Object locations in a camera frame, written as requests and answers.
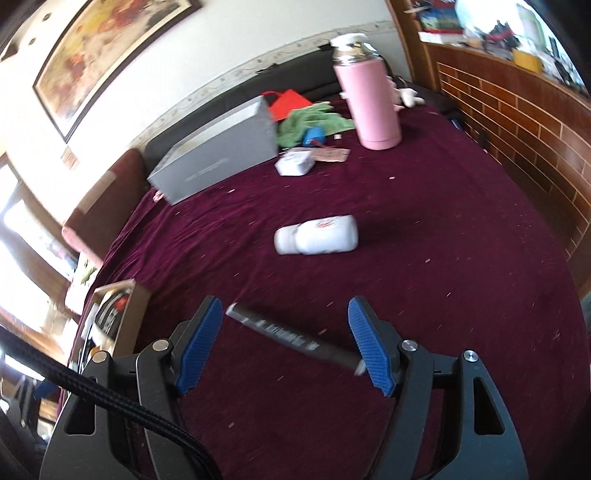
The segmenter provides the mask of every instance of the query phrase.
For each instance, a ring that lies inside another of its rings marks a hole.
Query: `red bag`
[[[271,93],[277,95],[277,100],[275,100],[275,102],[273,102],[273,105],[269,107],[269,110],[271,111],[271,115],[273,116],[275,122],[278,122],[279,120],[285,120],[287,118],[287,115],[289,115],[290,112],[292,110],[295,110],[296,108],[303,108],[305,106],[312,105],[312,102],[302,97],[295,90],[291,89],[286,90],[283,93],[273,92],[269,90],[267,92],[263,92],[261,95],[269,95]]]

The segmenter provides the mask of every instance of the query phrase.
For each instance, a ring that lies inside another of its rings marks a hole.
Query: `purple bedsheet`
[[[401,114],[403,142],[359,145],[344,164],[280,177],[273,161],[175,206],[142,200],[96,285],[136,278],[154,293],[140,350],[192,317],[205,295],[353,349],[347,304],[364,295],[403,337],[435,353],[478,352],[536,478],[589,396],[589,353],[563,252],[501,166],[426,107]],[[358,221],[356,251],[279,256],[277,228],[330,215]],[[181,401],[189,431],[227,480],[359,480],[392,400],[337,366],[225,318],[199,385]],[[417,472],[428,469],[436,427]]]

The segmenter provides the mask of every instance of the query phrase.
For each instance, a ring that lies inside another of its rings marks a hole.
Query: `thermos lid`
[[[368,41],[364,33],[347,33],[330,40],[335,48],[333,60],[336,65],[351,65],[365,60],[379,58],[378,52]]]
[[[368,41],[369,38],[365,33],[346,33],[330,40],[330,44],[333,47],[342,47],[354,43],[367,43]]]

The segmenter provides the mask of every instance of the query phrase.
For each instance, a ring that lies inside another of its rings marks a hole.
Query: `picture frame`
[[[47,56],[33,90],[64,142],[136,56],[199,0],[88,0]]]

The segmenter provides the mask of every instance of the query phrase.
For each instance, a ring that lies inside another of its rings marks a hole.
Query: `black cable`
[[[118,413],[181,446],[199,461],[210,480],[222,479],[222,474],[207,449],[178,425],[139,403],[99,385],[90,378],[70,370],[5,328],[0,328],[0,345],[7,355],[29,366],[55,385],[59,385],[99,407]]]

